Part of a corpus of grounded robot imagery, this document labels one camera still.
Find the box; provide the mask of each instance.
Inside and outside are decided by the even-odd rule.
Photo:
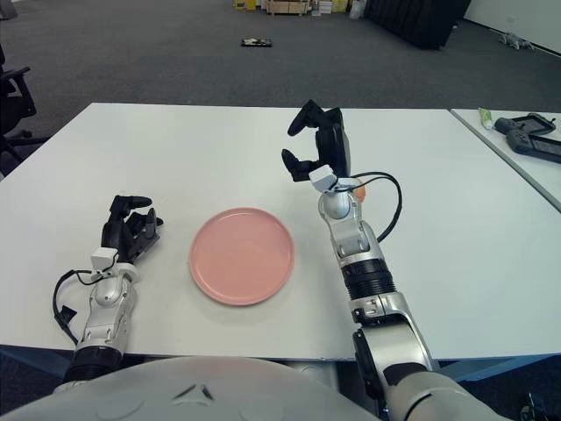
[[[347,11],[347,4],[349,0],[333,0],[331,10],[333,13],[342,13]]]
[[[302,15],[308,11],[308,3],[307,2],[289,2],[290,5],[288,6],[288,13],[297,13]]]
[[[331,13],[331,9],[333,8],[333,2],[326,2],[324,0],[320,0],[319,2],[319,11],[322,12],[322,14],[326,13],[329,14]]]
[[[271,14],[275,13],[288,13],[290,2],[277,2],[276,0],[269,0],[266,11]]]

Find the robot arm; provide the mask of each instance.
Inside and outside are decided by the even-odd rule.
[[[433,373],[437,365],[430,358],[405,296],[394,286],[373,229],[362,219],[361,203],[352,194],[360,181],[349,178],[348,141],[341,112],[335,109],[324,113],[338,116],[332,130],[326,126],[325,118],[322,125],[309,122],[318,120],[322,113],[310,101],[291,125],[291,129],[295,125],[303,127],[298,122],[306,121],[307,126],[320,126],[323,130],[322,135],[316,135],[319,161],[313,163],[308,177],[299,174],[296,180],[296,166],[290,167],[287,152],[283,151],[282,157],[295,181],[309,178],[322,193],[319,213],[330,230],[331,244],[351,297],[352,318],[361,325],[352,339],[366,393],[374,399],[386,399],[392,421],[505,419],[453,380]]]
[[[153,208],[146,215],[131,214],[131,211],[150,204],[152,200],[141,196],[115,196],[113,199],[109,220],[103,226],[102,246],[91,256],[91,280],[82,282],[94,285],[89,295],[89,317],[82,336],[76,340],[75,353],[63,384],[57,390],[119,369],[132,309],[137,302],[133,284],[140,278],[132,263],[160,238],[156,228],[163,224],[156,218]],[[58,312],[55,304],[54,310],[57,322],[62,323],[63,329],[65,325],[67,328],[71,317],[60,320],[65,307]]]

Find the black device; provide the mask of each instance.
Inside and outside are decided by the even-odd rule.
[[[282,160],[295,182],[309,180],[310,171],[327,164],[333,173],[341,178],[348,177],[351,171],[349,140],[344,133],[343,115],[339,108],[324,111],[311,99],[302,107],[288,128],[288,135],[295,136],[304,127],[317,128],[317,161],[299,161],[287,149],[282,150]]]
[[[508,132],[507,143],[516,153],[561,163],[561,142],[556,140],[514,129]]]
[[[548,120],[536,112],[518,118],[497,118],[494,128],[502,134],[508,134],[511,130],[518,129],[536,136],[551,133],[556,129],[553,124],[555,118]]]

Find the pink plate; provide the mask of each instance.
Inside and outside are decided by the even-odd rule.
[[[195,282],[221,303],[255,304],[287,282],[295,246],[270,213],[237,208],[219,213],[196,234],[189,253]]]

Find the black cabinet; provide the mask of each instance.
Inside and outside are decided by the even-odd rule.
[[[370,0],[365,16],[420,48],[446,44],[471,0]]]

